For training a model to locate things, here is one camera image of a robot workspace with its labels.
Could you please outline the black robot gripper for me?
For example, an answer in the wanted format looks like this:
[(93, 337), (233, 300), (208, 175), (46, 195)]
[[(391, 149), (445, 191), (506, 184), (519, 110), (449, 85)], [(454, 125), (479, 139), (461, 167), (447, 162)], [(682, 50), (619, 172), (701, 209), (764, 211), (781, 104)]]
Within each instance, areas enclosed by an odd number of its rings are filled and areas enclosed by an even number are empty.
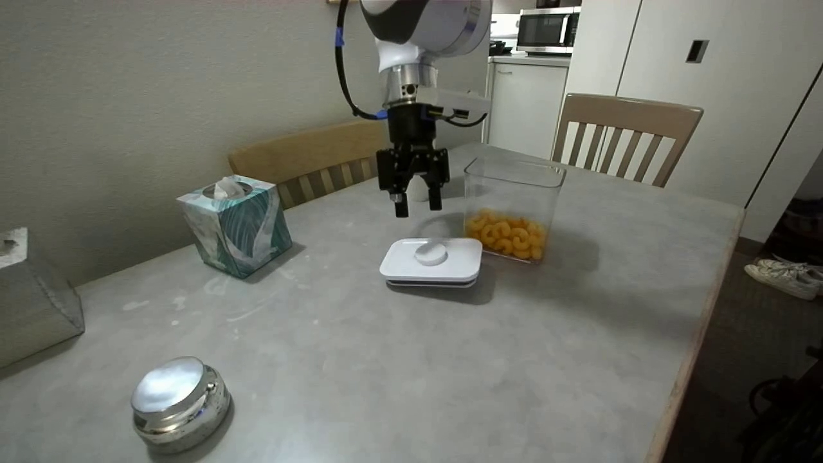
[(443, 110), (430, 104), (404, 104), (388, 109), (391, 146), (376, 154), (377, 184), (393, 185), (391, 202), (395, 220), (409, 220), (409, 177), (422, 175), (430, 211), (443, 211), (443, 185), (449, 180), (447, 152), (435, 146), (438, 119)]

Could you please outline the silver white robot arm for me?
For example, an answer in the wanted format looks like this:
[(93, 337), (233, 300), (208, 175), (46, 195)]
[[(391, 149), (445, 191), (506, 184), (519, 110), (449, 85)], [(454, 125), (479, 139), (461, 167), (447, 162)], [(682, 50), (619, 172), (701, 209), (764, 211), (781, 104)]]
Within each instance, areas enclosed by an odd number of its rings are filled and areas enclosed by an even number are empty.
[(435, 145), (438, 125), (479, 126), (485, 104), (467, 92), (443, 92), (435, 62), (470, 55), (485, 41), (490, 0), (359, 0), (359, 14), (376, 40), (377, 69), (388, 76), (388, 146), (376, 152), (377, 189), (388, 194), (393, 215), (406, 220), (406, 185), (422, 177), (430, 209), (439, 211), (449, 159)]

